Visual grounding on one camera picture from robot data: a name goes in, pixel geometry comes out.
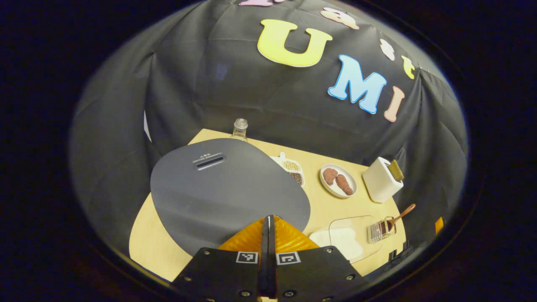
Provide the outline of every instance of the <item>blue letter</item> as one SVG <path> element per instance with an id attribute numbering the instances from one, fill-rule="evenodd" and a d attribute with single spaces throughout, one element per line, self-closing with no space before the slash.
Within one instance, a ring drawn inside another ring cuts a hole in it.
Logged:
<path id="1" fill-rule="evenodd" d="M 339 72 L 336 85 L 328 89 L 328 94 L 339 99 L 347 99 L 347 92 L 345 90 L 347 89 L 347 85 L 349 85 L 351 103 L 356 103 L 361 96 L 366 94 L 366 97 L 358 105 L 365 111 L 375 114 L 380 91 L 386 85 L 386 79 L 379 73 L 372 73 L 364 80 L 358 61 L 344 54 L 339 55 L 339 59 L 343 65 Z"/>

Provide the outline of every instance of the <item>wooden spoon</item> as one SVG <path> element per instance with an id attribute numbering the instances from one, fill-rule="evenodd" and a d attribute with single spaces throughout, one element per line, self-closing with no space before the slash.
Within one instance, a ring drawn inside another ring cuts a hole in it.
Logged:
<path id="1" fill-rule="evenodd" d="M 403 211 L 403 213 L 401 213 L 401 215 L 397 216 L 396 218 L 394 219 L 390 219 L 390 220 L 387 220 L 386 222 L 388 223 L 388 232 L 391 230 L 391 228 L 395 225 L 395 223 L 403 216 L 405 216 L 406 214 L 410 213 L 410 211 L 414 210 L 414 208 L 416 207 L 416 204 L 411 204 L 409 207 L 407 207 L 406 210 Z"/>

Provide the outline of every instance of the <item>foam letter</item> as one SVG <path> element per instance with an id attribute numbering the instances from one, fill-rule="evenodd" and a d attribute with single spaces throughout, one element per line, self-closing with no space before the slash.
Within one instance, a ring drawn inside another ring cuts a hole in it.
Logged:
<path id="1" fill-rule="evenodd" d="M 240 2 L 239 5 L 272 6 L 272 2 L 269 2 L 269 0 L 248 0 L 248 1 Z"/>
<path id="2" fill-rule="evenodd" d="M 410 61 L 409 58 L 407 58 L 406 56 L 402 55 L 401 56 L 403 58 L 403 68 L 404 68 L 404 72 L 407 73 L 408 77 L 413 79 L 414 80 L 414 75 L 412 74 L 412 71 L 415 69 L 414 68 L 414 65 L 412 65 L 412 61 Z"/>
<path id="3" fill-rule="evenodd" d="M 326 41 L 332 40 L 332 36 L 325 32 L 307 28 L 306 32 L 311 35 L 308 49 L 301 54 L 292 53 L 285 49 L 285 40 L 289 31 L 297 29 L 298 26 L 273 19 L 265 19 L 261 21 L 261 24 L 265 28 L 257 41 L 257 49 L 267 59 L 276 63 L 295 67 L 313 66 L 321 59 Z"/>
<path id="4" fill-rule="evenodd" d="M 335 9 L 331 8 L 324 8 L 323 11 L 321 11 L 321 15 L 323 17 L 328 18 L 330 20 L 343 23 L 344 25 L 353 28 L 355 30 L 359 30 L 360 28 L 358 25 L 356 25 L 356 21 L 349 15 L 345 14 L 344 12 L 340 12 Z"/>
<path id="5" fill-rule="evenodd" d="M 379 73 L 370 74 L 367 79 L 362 77 L 360 63 L 348 55 L 341 54 L 339 59 L 343 63 L 336 85 L 328 89 L 328 94 L 339 99 L 347 99 L 347 85 L 351 92 L 351 103 L 366 94 L 365 98 L 358 103 L 360 108 L 375 114 L 376 104 L 379 101 L 380 91 L 386 85 L 386 79 Z"/>
<path id="6" fill-rule="evenodd" d="M 388 59 L 395 61 L 394 48 L 386 40 L 380 39 L 380 49 Z"/>
<path id="7" fill-rule="evenodd" d="M 392 123 L 397 119 L 397 110 L 399 110 L 399 105 L 401 105 L 403 98 L 403 90 L 397 86 L 394 86 L 394 96 L 391 98 L 390 107 L 388 110 L 384 111 L 384 117 Z"/>

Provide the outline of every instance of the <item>black fabric backdrop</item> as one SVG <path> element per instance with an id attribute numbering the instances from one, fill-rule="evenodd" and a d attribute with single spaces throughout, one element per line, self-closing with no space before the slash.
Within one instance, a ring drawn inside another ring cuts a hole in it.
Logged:
<path id="1" fill-rule="evenodd" d="M 103 239 L 128 254 L 134 219 L 164 154 L 187 144 L 202 128 L 230 132 L 249 121 L 248 137 L 363 165 L 378 156 L 397 159 L 404 188 L 394 198 L 407 238 L 430 242 L 434 222 L 457 205 L 468 166 L 465 120 L 455 93 L 434 75 L 380 51 L 388 41 L 396 57 L 412 59 L 389 37 L 355 18 L 359 30 L 324 18 L 317 0 L 285 1 L 269 8 L 240 1 L 206 1 L 172 14 L 125 43 L 96 72 L 76 110 L 70 143 L 72 180 L 84 211 Z M 330 34 L 320 62 L 295 68 L 257 50 L 263 19 L 295 23 L 286 48 L 304 52 L 306 28 Z M 339 54 L 360 62 L 367 77 L 387 80 L 370 114 L 331 97 L 341 69 Z M 398 86 L 405 98 L 391 123 L 383 116 Z M 152 142 L 143 130 L 143 114 Z"/>

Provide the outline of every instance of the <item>glass bottle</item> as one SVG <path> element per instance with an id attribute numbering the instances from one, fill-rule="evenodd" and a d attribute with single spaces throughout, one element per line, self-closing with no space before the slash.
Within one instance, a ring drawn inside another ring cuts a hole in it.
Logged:
<path id="1" fill-rule="evenodd" d="M 229 138 L 248 142 L 248 138 L 246 138 L 246 128 L 248 128 L 248 121 L 245 119 L 236 119 L 233 125 L 235 126 L 235 128 L 233 129 L 233 134 Z"/>

